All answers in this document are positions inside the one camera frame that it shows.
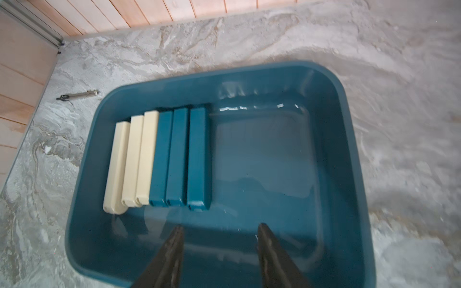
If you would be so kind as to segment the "teal plastic storage box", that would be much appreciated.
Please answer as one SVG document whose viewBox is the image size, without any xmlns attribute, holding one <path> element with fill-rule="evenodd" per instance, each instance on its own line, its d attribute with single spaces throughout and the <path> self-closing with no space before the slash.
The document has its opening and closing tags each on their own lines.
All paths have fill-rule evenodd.
<svg viewBox="0 0 461 288">
<path fill-rule="evenodd" d="M 105 212 L 116 123 L 198 107 L 210 119 L 210 208 Z M 330 70 L 307 61 L 217 70 L 121 86 L 102 100 L 66 227 L 66 255 L 78 273 L 129 287 L 181 225 L 182 288 L 260 288 L 261 223 L 312 286 L 376 286 L 354 128 Z"/>
</svg>

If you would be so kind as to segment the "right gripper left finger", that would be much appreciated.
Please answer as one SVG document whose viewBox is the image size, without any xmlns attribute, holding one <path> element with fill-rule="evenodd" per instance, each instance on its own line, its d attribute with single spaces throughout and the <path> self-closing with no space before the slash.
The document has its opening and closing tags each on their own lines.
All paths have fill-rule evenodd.
<svg viewBox="0 0 461 288">
<path fill-rule="evenodd" d="M 184 259 L 185 232 L 177 225 L 131 288 L 178 288 Z"/>
</svg>

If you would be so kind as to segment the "teal pliers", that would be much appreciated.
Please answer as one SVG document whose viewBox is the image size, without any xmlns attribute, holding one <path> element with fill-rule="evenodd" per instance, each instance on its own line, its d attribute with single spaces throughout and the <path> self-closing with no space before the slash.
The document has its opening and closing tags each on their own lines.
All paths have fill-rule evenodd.
<svg viewBox="0 0 461 288">
<path fill-rule="evenodd" d="M 206 211 L 211 205 L 210 119 L 205 107 L 190 110 L 187 206 Z"/>
<path fill-rule="evenodd" d="M 186 205 L 188 132 L 189 110 L 174 110 L 166 191 L 169 206 Z"/>
<path fill-rule="evenodd" d="M 165 111 L 160 113 L 159 116 L 149 197 L 149 204 L 153 207 L 168 206 L 166 186 L 168 182 L 173 114 L 173 111 Z"/>
</svg>

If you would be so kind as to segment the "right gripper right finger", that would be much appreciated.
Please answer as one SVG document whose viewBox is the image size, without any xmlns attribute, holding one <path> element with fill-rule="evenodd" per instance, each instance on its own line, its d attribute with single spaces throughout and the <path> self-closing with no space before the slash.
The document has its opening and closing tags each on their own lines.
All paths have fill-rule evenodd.
<svg viewBox="0 0 461 288">
<path fill-rule="evenodd" d="M 265 223 L 258 226 L 258 257 L 264 288 L 312 288 Z"/>
</svg>

